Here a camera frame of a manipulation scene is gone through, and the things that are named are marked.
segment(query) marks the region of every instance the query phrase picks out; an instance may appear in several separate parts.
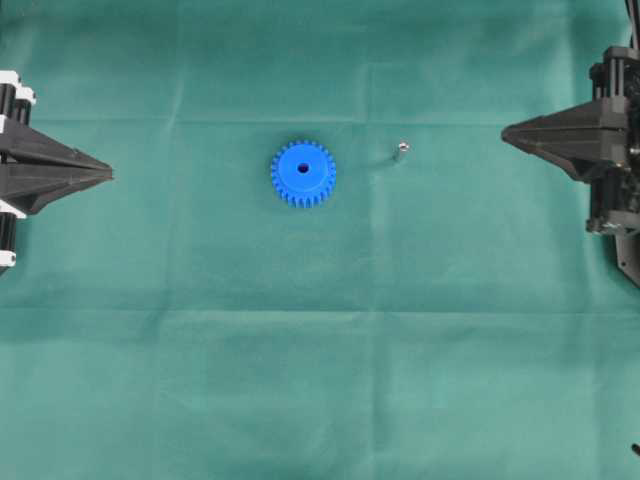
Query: small metal part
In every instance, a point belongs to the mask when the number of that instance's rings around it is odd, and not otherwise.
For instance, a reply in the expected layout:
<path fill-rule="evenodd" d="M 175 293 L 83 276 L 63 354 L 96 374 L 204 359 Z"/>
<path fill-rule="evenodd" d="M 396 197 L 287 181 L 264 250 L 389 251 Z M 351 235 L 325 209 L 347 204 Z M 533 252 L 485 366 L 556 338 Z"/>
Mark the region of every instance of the small metal part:
<path fill-rule="evenodd" d="M 396 149 L 396 153 L 393 155 L 393 159 L 396 162 L 399 162 L 409 150 L 411 150 L 411 145 L 408 142 L 400 142 Z"/>

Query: green fabric surface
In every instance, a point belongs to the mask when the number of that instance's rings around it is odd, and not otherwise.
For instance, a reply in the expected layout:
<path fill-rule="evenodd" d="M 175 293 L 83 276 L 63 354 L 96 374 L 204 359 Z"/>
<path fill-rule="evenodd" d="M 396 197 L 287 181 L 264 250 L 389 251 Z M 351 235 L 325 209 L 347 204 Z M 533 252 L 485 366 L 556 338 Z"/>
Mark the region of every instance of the green fabric surface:
<path fill-rule="evenodd" d="M 640 292 L 500 140 L 628 35 L 622 1 L 3 2 L 33 127 L 116 181 L 20 224 L 0 477 L 638 478 Z M 269 178 L 301 138 L 310 211 Z"/>

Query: gear teeth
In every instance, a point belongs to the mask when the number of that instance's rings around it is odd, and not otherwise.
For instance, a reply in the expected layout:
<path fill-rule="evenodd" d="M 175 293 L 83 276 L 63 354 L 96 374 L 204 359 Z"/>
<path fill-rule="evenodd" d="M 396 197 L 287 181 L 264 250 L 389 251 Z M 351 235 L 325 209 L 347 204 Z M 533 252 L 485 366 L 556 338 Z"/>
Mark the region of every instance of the gear teeth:
<path fill-rule="evenodd" d="M 326 161 L 327 163 L 327 165 L 324 167 L 326 169 L 326 176 L 323 178 L 322 183 L 308 193 L 303 193 L 302 191 L 299 192 L 295 188 L 291 188 L 289 186 L 289 180 L 291 180 L 294 185 L 296 184 L 295 175 L 294 178 L 291 179 L 288 179 L 288 176 L 286 176 L 285 178 L 281 178 L 280 176 L 280 162 L 282 161 L 283 157 L 287 154 L 289 149 L 299 145 L 309 145 L 316 148 L 319 152 L 322 152 L 324 154 L 324 161 Z M 304 162 L 304 157 L 300 159 L 300 163 L 302 162 Z M 323 204 L 333 193 L 333 189 L 336 184 L 336 164 L 333 156 L 324 146 L 311 140 L 296 140 L 293 142 L 289 142 L 285 147 L 281 148 L 273 157 L 270 164 L 270 170 L 271 183 L 273 184 L 277 195 L 293 208 L 308 209 Z M 292 173 L 284 172 L 283 174 L 292 175 Z"/>

